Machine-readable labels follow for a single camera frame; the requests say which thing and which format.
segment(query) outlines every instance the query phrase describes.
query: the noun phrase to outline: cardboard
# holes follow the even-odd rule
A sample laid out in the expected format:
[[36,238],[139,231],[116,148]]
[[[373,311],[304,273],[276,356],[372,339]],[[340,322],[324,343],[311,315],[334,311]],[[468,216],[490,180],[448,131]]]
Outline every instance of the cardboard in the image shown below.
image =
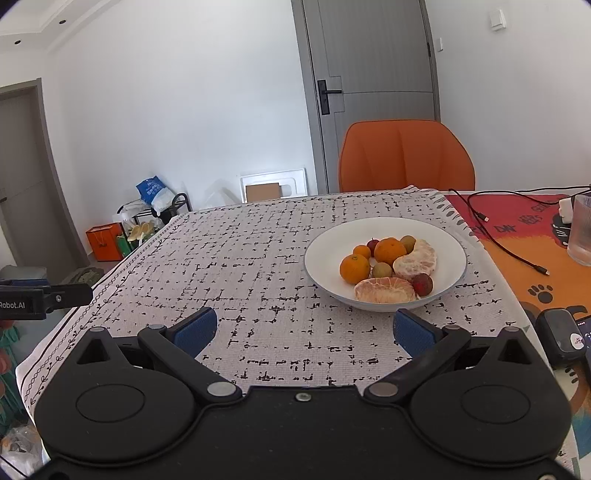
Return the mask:
[[260,185],[246,185],[246,201],[261,202],[281,198],[281,186],[278,183],[262,183]]

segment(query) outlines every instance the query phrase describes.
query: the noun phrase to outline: door frame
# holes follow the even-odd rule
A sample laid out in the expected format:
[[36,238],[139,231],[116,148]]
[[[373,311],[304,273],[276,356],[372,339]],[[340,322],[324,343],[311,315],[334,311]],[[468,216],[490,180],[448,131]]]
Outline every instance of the door frame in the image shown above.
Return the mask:
[[[423,15],[423,24],[427,44],[430,50],[431,82],[433,84],[433,103],[435,120],[441,121],[441,110],[439,105],[439,81],[437,79],[437,62],[435,59],[435,48],[433,34],[427,13],[425,0],[418,0]],[[322,139],[322,125],[320,123],[320,111],[317,101],[316,78],[314,66],[312,65],[312,53],[310,50],[310,36],[306,24],[306,13],[304,0],[291,0],[291,8],[294,14],[295,36],[300,52],[301,74],[304,80],[304,94],[306,96],[306,107],[308,110],[308,122],[310,124],[310,136],[312,141],[312,154],[314,156],[314,169],[316,171],[316,182],[318,183],[318,194],[329,192],[329,181],[326,173],[326,160],[324,157],[324,141]]]
[[[87,267],[90,265],[90,262],[86,250],[80,241],[80,236],[78,236],[74,222],[72,221],[70,211],[68,210],[66,198],[61,189],[60,179],[57,175],[56,165],[51,152],[51,144],[49,141],[49,133],[47,131],[47,121],[45,117],[45,107],[43,104],[41,79],[38,78],[29,82],[0,87],[0,100],[29,94],[33,96],[32,114],[36,130],[33,134],[35,135],[39,146],[39,154],[41,155],[41,174],[43,175],[43,180],[47,187],[51,206],[56,213],[58,225],[66,239],[66,246],[72,253],[76,265],[78,267]],[[0,228],[2,228],[4,236],[6,237],[6,241],[10,247],[15,262],[17,265],[22,264],[22,258],[20,258],[16,243],[11,236],[6,219],[2,214],[2,209],[0,209]]]

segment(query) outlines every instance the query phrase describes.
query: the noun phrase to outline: blue gripper pad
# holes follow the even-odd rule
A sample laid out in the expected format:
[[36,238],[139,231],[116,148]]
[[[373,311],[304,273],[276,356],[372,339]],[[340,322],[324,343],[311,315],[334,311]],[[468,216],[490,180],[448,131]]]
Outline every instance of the blue gripper pad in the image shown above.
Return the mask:
[[204,307],[166,330],[166,338],[195,358],[213,340],[217,332],[215,310]]
[[394,339],[413,358],[429,350],[443,338],[441,329],[407,309],[400,309],[394,314],[392,329]]

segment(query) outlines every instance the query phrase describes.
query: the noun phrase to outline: blue plastic bag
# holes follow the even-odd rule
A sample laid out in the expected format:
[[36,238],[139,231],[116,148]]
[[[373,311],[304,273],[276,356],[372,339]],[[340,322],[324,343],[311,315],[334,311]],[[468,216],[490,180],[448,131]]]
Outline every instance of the blue plastic bag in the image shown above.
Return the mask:
[[151,205],[157,215],[160,215],[173,203],[174,193],[166,188],[158,177],[144,180],[139,185],[136,185],[136,188],[142,200]]
[[166,185],[156,176],[151,179],[144,180],[139,185],[136,185],[139,191],[139,196],[148,205],[152,205],[152,200],[156,197],[156,194],[166,188]]

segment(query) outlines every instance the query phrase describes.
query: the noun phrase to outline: kiwi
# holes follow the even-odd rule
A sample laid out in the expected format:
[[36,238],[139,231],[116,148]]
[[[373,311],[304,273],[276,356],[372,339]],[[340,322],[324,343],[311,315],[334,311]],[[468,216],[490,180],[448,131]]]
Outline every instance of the kiwi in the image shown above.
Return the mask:
[[392,276],[392,267],[387,263],[376,263],[372,270],[373,278],[383,278]]
[[414,244],[416,242],[417,242],[417,240],[413,236],[410,236],[410,235],[403,236],[400,239],[400,243],[402,243],[404,245],[404,248],[407,251],[407,255],[414,250]]

